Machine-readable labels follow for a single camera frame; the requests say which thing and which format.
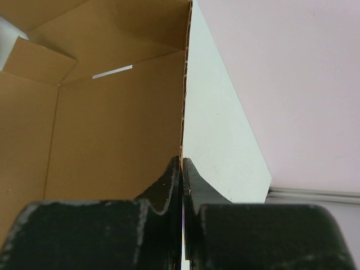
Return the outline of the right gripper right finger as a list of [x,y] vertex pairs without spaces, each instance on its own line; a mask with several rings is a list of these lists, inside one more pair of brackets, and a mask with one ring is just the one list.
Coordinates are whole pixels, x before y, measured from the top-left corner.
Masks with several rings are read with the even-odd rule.
[[355,269],[334,217],[314,204],[234,203],[183,159],[191,269]]

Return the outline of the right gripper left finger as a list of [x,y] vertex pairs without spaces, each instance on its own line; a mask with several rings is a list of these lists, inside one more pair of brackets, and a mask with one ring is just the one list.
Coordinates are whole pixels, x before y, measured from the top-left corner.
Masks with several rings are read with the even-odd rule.
[[2,269],[180,269],[178,157],[133,200],[28,204],[1,248]]

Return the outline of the cardboard box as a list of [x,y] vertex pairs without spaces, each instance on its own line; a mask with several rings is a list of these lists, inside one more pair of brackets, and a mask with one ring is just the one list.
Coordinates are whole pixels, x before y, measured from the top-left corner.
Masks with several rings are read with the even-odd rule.
[[183,137],[191,1],[2,1],[1,240],[33,201],[132,199]]

